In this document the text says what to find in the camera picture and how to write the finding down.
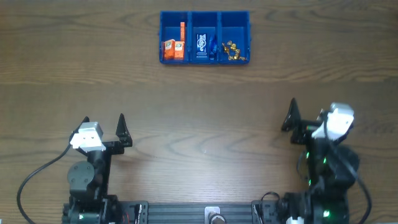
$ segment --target tic tac container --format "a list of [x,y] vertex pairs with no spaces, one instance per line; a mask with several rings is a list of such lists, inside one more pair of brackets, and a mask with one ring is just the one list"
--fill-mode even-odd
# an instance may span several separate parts
[[[170,39],[181,41],[180,26],[185,25],[184,57],[166,60],[163,57],[164,42]],[[251,33],[250,13],[248,11],[162,11],[160,12],[159,60],[164,64],[225,64],[239,65],[250,61]],[[206,55],[198,56],[198,35],[206,34]],[[210,49],[216,39],[215,53]],[[231,40],[246,60],[228,60],[221,43]]]

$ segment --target wooden tabletop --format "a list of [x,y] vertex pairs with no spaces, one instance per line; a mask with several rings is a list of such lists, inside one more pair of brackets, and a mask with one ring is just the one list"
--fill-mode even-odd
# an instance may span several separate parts
[[[159,11],[249,10],[247,66],[159,63]],[[0,219],[25,223],[21,182],[57,157],[89,116],[134,147],[114,156],[109,193],[149,202],[251,202],[305,190],[304,146],[282,133],[290,99],[305,119],[350,104],[345,144],[373,198],[368,223],[398,219],[398,3],[367,1],[6,1],[0,3]],[[36,175],[22,204],[60,223],[74,150]],[[351,221],[366,200],[348,191]]]

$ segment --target blue plastic container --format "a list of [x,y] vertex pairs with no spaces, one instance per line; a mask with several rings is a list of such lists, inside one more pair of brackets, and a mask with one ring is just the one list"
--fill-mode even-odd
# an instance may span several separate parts
[[[180,23],[185,22],[185,53],[183,60],[164,60],[163,42],[180,41]],[[207,57],[197,57],[197,34],[206,34]],[[217,50],[214,60],[209,58],[211,35],[216,35]],[[221,43],[232,40],[247,60],[228,60]],[[162,11],[160,12],[159,60],[164,64],[226,64],[239,65],[250,61],[250,13],[248,11]]]

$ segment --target wood grain surface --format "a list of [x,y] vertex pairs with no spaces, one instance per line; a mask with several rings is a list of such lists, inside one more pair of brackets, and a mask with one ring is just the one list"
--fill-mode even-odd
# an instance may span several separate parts
[[[249,10],[243,67],[159,63],[161,10]],[[345,144],[373,197],[368,223],[398,220],[398,2],[393,0],[4,1],[0,3],[0,219],[25,223],[19,185],[89,116],[105,139],[124,113],[134,147],[114,156],[109,192],[149,202],[250,202],[306,189],[303,146],[280,132],[291,97],[315,119],[355,110]],[[25,187],[37,223],[60,223],[71,150]],[[351,221],[366,209],[349,190]]]

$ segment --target white plastic part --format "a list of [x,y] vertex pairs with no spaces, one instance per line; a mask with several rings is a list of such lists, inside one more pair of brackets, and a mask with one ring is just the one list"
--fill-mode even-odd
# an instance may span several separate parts
[[[327,131],[329,139],[336,140],[345,135],[353,121],[354,112],[352,110],[339,110],[339,108],[335,108],[332,113],[328,113]],[[325,137],[325,132],[323,130],[324,125],[325,122],[312,133],[312,138]]]
[[70,144],[74,149],[82,149],[85,152],[104,151],[102,144],[103,132],[98,122],[87,122],[81,124],[78,133],[74,134]]
[[302,217],[297,217],[297,220],[294,220],[293,217],[290,217],[286,220],[286,224],[304,224],[304,219]]

